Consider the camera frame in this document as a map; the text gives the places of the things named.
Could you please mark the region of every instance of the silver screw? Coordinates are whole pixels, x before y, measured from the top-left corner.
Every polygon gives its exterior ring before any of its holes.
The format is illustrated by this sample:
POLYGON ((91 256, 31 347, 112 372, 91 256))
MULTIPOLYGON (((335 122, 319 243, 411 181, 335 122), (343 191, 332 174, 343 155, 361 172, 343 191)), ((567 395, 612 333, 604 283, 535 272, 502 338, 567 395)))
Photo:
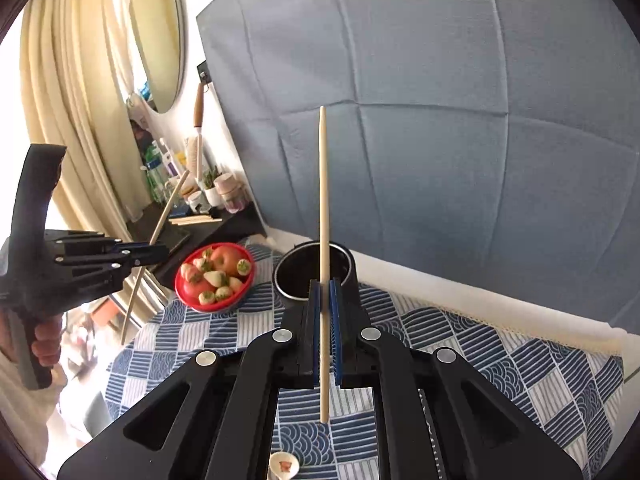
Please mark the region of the silver screw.
POLYGON ((216 355, 210 350, 205 350, 196 355, 196 362, 200 366, 212 365, 216 362, 216 355))
POLYGON ((362 336, 363 339, 366 339, 367 341, 376 341, 377 339, 380 339, 380 335, 382 334, 380 333, 380 330, 378 330, 377 328, 373 326, 367 326, 366 328, 362 329, 362 332, 360 332, 360 335, 362 336))
POLYGON ((451 348, 441 348, 436 352, 436 357, 441 363, 452 363, 456 360, 456 353, 451 348))
POLYGON ((286 343, 293 337, 293 333, 286 328, 279 328, 273 333, 272 337, 276 343, 286 343))

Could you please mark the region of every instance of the mirror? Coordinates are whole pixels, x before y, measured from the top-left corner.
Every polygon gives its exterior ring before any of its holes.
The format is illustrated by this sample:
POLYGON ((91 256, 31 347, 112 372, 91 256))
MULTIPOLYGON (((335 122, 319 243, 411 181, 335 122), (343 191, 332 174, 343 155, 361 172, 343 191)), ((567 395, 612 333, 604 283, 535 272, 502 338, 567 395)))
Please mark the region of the mirror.
POLYGON ((174 104, 182 83, 185 48, 180 0, 131 0, 129 15, 146 74, 146 84, 139 91, 163 114, 174 104))

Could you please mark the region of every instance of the red bowl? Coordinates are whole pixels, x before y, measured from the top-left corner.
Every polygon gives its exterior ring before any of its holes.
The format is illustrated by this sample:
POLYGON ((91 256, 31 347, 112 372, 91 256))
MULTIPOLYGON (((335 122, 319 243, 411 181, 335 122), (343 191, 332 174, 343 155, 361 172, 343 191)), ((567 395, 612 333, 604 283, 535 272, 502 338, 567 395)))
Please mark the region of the red bowl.
POLYGON ((193 253, 191 253, 189 256, 187 256, 184 259, 183 263, 191 264, 193 263, 194 259, 200 257, 200 255, 202 254, 202 251, 204 251, 205 249, 211 248, 215 250, 216 248, 222 247, 222 246, 233 247, 236 250, 238 250, 239 253, 242 254, 243 258, 251 262, 251 272, 249 272, 249 275, 245 278, 244 285, 242 286, 242 288, 238 290, 231 298, 226 298, 226 300, 217 301, 216 303, 201 305, 200 301, 198 301, 198 298, 194 298, 193 296, 190 296, 184 290, 185 279, 180 274, 180 268, 178 268, 178 272, 175 273, 175 280, 174 280, 175 293, 178 295, 178 298, 180 298, 180 300, 185 305, 190 306, 193 310, 197 310, 198 312, 220 312, 222 310, 226 310, 229 307, 231 307, 236 301, 240 300, 240 298, 242 298, 247 293, 247 291, 249 290, 249 287, 251 287, 251 284, 254 281, 254 274, 255 274, 254 258, 251 256, 249 251, 247 251, 244 247, 241 247, 237 244, 222 242, 219 244, 206 245, 204 247, 197 249, 196 251, 193 251, 193 253))

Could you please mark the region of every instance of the patterned tablecloth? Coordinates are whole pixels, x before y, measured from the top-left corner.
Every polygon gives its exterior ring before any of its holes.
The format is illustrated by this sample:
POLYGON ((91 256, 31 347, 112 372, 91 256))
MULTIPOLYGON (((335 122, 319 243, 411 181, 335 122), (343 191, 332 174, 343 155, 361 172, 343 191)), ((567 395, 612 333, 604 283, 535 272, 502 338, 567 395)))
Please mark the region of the patterned tablecloth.
MULTIPOLYGON (((201 348, 229 353, 277 328, 284 310, 271 286, 281 257, 248 245, 254 285, 229 314, 200 314, 179 300, 155 316, 110 367, 105 399, 117 418, 201 348)), ((602 466, 622 399, 617 356, 592 354, 480 324, 424 302, 360 285, 373 325, 425 351, 455 348, 580 465, 585 479, 602 466)), ((330 423, 320 424, 319 391, 283 390, 272 449, 300 460, 298 477, 378 477, 375 423, 368 388, 330 395, 330 423)))

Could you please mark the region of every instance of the potted plant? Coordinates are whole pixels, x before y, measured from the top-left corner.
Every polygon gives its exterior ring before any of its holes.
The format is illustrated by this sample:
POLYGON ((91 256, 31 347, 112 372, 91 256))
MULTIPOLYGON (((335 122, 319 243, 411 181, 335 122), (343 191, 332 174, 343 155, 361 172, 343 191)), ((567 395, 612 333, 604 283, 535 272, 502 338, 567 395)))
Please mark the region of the potted plant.
POLYGON ((207 170, 204 173, 204 177, 202 179, 202 183, 204 184, 204 194, 207 197, 207 201, 213 206, 222 208, 224 207, 224 203, 222 202, 222 197, 216 190, 216 187, 213 185, 213 182, 220 176, 220 172, 216 166, 213 167, 213 170, 207 170))

